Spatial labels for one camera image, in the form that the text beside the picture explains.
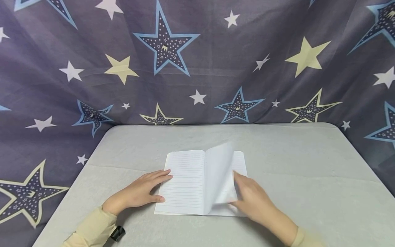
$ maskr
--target fabric backdrop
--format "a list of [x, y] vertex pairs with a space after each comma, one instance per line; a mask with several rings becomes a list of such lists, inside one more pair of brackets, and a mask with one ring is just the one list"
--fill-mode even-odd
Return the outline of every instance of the fabric backdrop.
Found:
[[0, 63], [0, 246], [118, 124], [328, 122], [395, 192], [395, 0], [0, 0]]

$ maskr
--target table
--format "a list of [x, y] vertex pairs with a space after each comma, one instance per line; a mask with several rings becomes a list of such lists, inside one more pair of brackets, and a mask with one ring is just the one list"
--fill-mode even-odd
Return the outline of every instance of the table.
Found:
[[[106, 198], [172, 151], [206, 150], [232, 141], [249, 177], [298, 225], [328, 247], [394, 246], [395, 199], [342, 132], [327, 123], [116, 126], [110, 129], [37, 239], [60, 246]], [[126, 229], [117, 247], [282, 246], [243, 217], [154, 215], [154, 205], [118, 217]]]

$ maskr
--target open notebook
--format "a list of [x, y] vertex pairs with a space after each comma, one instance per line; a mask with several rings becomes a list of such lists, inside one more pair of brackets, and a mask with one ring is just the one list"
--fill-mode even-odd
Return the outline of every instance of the open notebook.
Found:
[[229, 144], [205, 152], [171, 152], [167, 169], [174, 177], [161, 185], [159, 194], [166, 202], [156, 204], [154, 214], [244, 216], [227, 204], [237, 199], [232, 170], [247, 176], [243, 152]]

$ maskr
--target wrist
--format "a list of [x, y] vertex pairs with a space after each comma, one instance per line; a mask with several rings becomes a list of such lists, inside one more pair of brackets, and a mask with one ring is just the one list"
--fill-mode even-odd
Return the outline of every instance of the wrist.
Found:
[[117, 194], [110, 196], [102, 205], [104, 212], [112, 213], [115, 216], [118, 216], [125, 208], [123, 200]]

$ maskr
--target star with crown pattern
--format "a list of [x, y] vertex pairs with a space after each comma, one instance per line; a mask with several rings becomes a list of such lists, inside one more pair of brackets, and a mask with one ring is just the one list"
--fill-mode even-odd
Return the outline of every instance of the star with crown pattern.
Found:
[[296, 117], [291, 121], [291, 123], [299, 123], [302, 121], [315, 123], [318, 121], [318, 115], [321, 112], [328, 110], [329, 108], [334, 107], [335, 105], [341, 104], [342, 102], [335, 102], [327, 105], [321, 105], [321, 92], [322, 89], [314, 95], [314, 97], [310, 100], [309, 103], [305, 106], [295, 107], [291, 109], [286, 109], [296, 115]]
[[170, 63], [190, 76], [180, 52], [200, 34], [172, 34], [159, 0], [156, 1], [155, 34], [133, 34], [154, 51], [154, 75]]
[[395, 148], [395, 108], [388, 102], [384, 102], [387, 126], [365, 136], [367, 139], [376, 141], [392, 142]]
[[[41, 0], [15, 0], [14, 11], [24, 9], [30, 5], [33, 5]], [[66, 19], [73, 27], [77, 28], [73, 18], [71, 17], [69, 11], [66, 8], [63, 0], [47, 0], [47, 2], [54, 8], [61, 16]]]
[[76, 122], [72, 126], [93, 124], [92, 137], [95, 137], [95, 133], [98, 130], [98, 128], [102, 126], [102, 123], [114, 122], [114, 120], [104, 115], [110, 112], [113, 105], [110, 105], [102, 110], [96, 110], [79, 100], [77, 100], [77, 103], [78, 103], [78, 108], [81, 112], [81, 118], [78, 120], [78, 122]]
[[232, 102], [216, 106], [214, 107], [214, 109], [217, 108], [226, 112], [225, 117], [221, 123], [224, 123], [234, 118], [238, 118], [249, 123], [250, 120], [248, 119], [247, 111], [257, 106], [264, 100], [265, 99], [245, 101], [243, 96], [243, 89], [242, 87], [240, 87]]
[[166, 117], [160, 109], [158, 103], [156, 103], [156, 112], [154, 117], [149, 117], [142, 114], [140, 114], [140, 116], [147, 122], [154, 123], [155, 125], [173, 125], [174, 123], [184, 119], [179, 117]]
[[43, 181], [44, 164], [45, 160], [22, 183], [0, 180], [0, 193], [11, 198], [0, 209], [0, 224], [23, 214], [29, 223], [36, 228], [43, 213], [42, 202], [69, 189], [67, 187], [45, 185]]
[[395, 0], [367, 8], [375, 15], [375, 24], [349, 53], [379, 34], [383, 34], [395, 47]]

